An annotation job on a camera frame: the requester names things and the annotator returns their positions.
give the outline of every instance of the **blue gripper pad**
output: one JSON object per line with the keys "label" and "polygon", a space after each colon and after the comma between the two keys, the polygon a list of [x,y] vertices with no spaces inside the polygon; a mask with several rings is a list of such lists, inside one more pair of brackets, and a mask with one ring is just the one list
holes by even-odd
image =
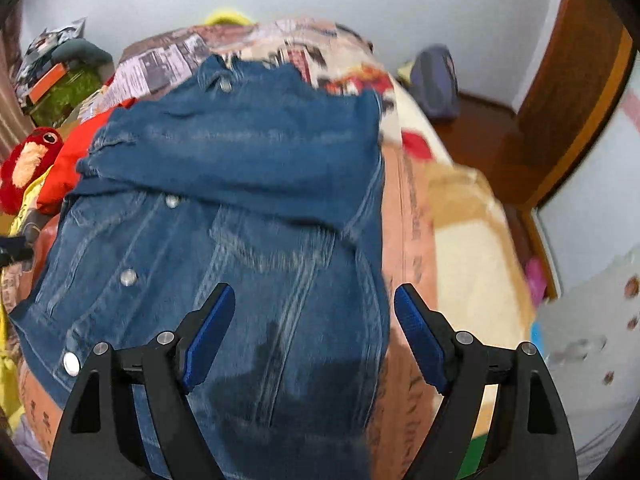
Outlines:
{"label": "blue gripper pad", "polygon": [[394,310],[424,381],[440,394],[446,393],[449,380],[445,375],[445,354],[405,285],[396,288]]}
{"label": "blue gripper pad", "polygon": [[215,301],[216,304],[185,352],[182,384],[187,392],[207,378],[213,359],[220,349],[222,339],[236,311],[236,294],[229,285],[218,298],[209,298],[207,301]]}

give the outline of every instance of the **bag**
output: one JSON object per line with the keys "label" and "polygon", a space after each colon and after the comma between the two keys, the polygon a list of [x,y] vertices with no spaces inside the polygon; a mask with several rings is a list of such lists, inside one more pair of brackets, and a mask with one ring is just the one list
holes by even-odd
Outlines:
{"label": "bag", "polygon": [[411,69],[409,92],[431,120],[460,115],[458,80],[449,49],[435,44],[423,50]]}

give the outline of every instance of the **blue denim jacket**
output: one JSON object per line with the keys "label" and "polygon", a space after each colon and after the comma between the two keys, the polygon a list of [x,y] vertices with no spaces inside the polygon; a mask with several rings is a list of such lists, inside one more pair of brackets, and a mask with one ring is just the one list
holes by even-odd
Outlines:
{"label": "blue denim jacket", "polygon": [[46,271],[12,313],[53,399],[63,406],[74,383],[65,354],[144,344],[227,282],[235,317],[188,397],[222,471],[368,478],[389,325],[379,119],[374,92],[331,96],[292,65],[217,56],[158,102],[114,111],[78,163]]}

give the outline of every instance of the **white button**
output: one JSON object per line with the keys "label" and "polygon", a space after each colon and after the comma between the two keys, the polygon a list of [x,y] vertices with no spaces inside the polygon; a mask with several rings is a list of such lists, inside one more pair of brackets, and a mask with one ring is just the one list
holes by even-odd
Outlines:
{"label": "white button", "polygon": [[167,195],[164,199],[164,203],[169,209],[174,209],[175,207],[178,207],[178,204],[180,203],[180,197],[175,195]]}
{"label": "white button", "polygon": [[80,373],[80,361],[71,352],[67,352],[65,356],[62,358],[62,364],[65,367],[66,373],[70,376],[75,377]]}
{"label": "white button", "polygon": [[122,283],[124,286],[133,285],[137,279],[138,279],[138,275],[136,274],[136,271],[133,269],[123,270],[120,273],[120,283]]}
{"label": "white button", "polygon": [[229,82],[229,79],[221,79],[220,80],[220,89],[223,92],[231,92],[233,90],[233,87],[231,86],[231,83]]}

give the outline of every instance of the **plush toy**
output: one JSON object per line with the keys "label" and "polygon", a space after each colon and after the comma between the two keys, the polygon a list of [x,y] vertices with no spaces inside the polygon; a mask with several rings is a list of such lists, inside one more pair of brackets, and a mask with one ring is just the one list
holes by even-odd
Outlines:
{"label": "plush toy", "polygon": [[0,167],[0,206],[5,213],[20,211],[24,190],[53,165],[62,144],[55,129],[43,127],[14,148]]}

